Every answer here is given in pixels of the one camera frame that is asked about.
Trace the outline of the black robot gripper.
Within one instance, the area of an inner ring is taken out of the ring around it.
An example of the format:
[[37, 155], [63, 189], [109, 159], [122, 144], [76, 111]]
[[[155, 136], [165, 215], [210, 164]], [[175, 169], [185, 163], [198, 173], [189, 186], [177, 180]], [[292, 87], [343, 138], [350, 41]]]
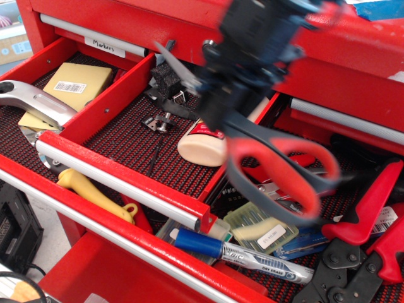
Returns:
[[197, 113], [211, 131], [227, 114], [244, 117], [281, 82], [288, 66], [304, 56], [291, 41], [321, 1], [232, 1], [219, 26], [222, 41], [205, 54]]

